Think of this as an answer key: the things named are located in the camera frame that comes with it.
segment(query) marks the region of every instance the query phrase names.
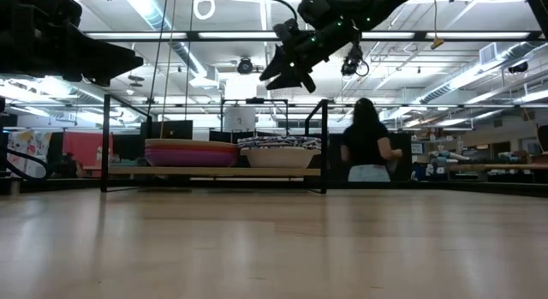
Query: ring handle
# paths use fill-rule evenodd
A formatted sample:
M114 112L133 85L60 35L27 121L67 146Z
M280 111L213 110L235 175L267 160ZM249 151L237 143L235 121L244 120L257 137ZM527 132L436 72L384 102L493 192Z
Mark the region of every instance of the ring handle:
M202 2L209 2L211 5L209 12L207 12L205 15L202 15L198 11L198 5ZM215 13L215 0L194 0L194 15L196 16L196 18L202 21L207 20L208 18L213 16L213 13Z

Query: denim shorts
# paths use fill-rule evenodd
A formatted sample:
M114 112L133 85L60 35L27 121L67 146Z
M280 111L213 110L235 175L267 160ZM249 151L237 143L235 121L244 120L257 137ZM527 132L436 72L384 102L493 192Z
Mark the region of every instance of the denim shorts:
M386 167L382 165L356 165L350 169L349 182L390 182Z

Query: wooden floor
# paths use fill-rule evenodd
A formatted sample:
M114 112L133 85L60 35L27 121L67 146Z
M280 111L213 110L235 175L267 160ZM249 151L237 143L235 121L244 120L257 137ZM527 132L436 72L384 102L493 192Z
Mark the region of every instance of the wooden floor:
M0 198L0 298L548 297L548 200L448 191Z

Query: white bowl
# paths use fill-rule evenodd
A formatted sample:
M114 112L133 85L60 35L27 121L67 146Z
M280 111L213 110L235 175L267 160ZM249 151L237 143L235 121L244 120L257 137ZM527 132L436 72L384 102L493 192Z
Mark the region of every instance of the white bowl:
M306 169L312 157L320 153L320 150L297 147L241 150L253 168Z

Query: woman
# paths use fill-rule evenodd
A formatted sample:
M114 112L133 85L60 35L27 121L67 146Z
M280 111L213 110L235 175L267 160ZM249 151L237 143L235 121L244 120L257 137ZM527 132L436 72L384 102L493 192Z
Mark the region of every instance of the woman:
M378 120L373 102L362 98L354 107L352 125L344 131L342 161L352 164L350 182L389 182L388 161L402 157L402 150L392 150L388 130Z

